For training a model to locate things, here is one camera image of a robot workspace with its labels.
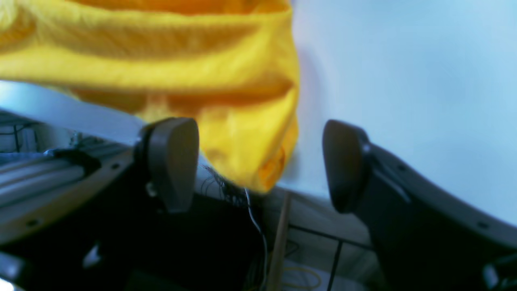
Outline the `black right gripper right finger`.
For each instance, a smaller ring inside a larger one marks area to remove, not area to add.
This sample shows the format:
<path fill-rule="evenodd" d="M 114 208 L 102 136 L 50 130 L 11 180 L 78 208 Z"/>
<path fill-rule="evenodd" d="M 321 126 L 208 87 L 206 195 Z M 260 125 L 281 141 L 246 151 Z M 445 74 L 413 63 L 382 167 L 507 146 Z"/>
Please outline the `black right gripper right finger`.
<path fill-rule="evenodd" d="M 322 138 L 331 202 L 369 231 L 394 291 L 515 291 L 516 227 L 432 184 L 365 131 L 329 120 Z"/>

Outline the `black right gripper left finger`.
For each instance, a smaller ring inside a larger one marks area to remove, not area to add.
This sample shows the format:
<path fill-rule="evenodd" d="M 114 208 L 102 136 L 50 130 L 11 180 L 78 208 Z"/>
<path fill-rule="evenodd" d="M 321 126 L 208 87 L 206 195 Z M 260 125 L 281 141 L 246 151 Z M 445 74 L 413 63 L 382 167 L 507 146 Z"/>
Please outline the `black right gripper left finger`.
<path fill-rule="evenodd" d="M 135 142 L 135 163 L 142 168 L 150 197 L 168 213 L 191 207 L 199 161 L 199 127 L 192 118 L 167 118 L 147 124 Z"/>

